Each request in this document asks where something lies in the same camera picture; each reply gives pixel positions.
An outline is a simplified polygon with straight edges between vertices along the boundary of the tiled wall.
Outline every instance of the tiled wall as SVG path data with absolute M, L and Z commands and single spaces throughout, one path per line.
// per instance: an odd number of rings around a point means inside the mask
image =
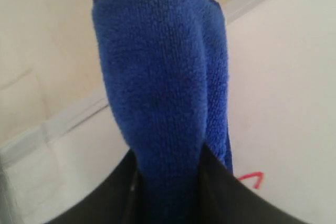
M 91 5 L 0 0 L 0 147 L 101 84 Z

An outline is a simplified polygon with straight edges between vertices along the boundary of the black object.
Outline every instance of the black object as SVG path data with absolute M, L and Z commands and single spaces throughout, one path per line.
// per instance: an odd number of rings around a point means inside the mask
M 206 224 L 305 224 L 258 197 L 204 146 L 199 166 L 200 220 Z M 88 197 L 48 224 L 138 224 L 141 176 L 132 151 Z

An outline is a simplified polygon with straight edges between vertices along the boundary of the folded towel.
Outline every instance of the folded towel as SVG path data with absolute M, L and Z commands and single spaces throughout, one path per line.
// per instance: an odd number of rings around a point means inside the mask
M 214 0 L 93 0 L 113 115 L 137 156 L 144 223 L 197 222 L 204 143 L 232 167 L 227 51 Z

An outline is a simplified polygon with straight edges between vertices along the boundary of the red mark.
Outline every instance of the red mark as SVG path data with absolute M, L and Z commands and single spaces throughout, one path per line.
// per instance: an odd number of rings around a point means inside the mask
M 264 179 L 264 173 L 262 172 L 256 172 L 256 173 L 251 173 L 251 174 L 246 174 L 240 178 L 238 178 L 238 180 L 244 180 L 244 179 L 248 179 L 248 178 L 253 178 L 253 177 L 258 177 L 257 182 L 254 184 L 254 189 L 259 189 L 261 183 L 263 182 L 262 180 Z

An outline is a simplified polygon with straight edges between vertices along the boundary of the fabric texture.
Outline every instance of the fabric texture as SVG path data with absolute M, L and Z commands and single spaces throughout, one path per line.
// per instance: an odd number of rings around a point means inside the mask
M 196 223 L 206 143 L 229 169 L 227 50 L 214 0 L 93 0 L 113 115 L 144 183 L 144 223 Z

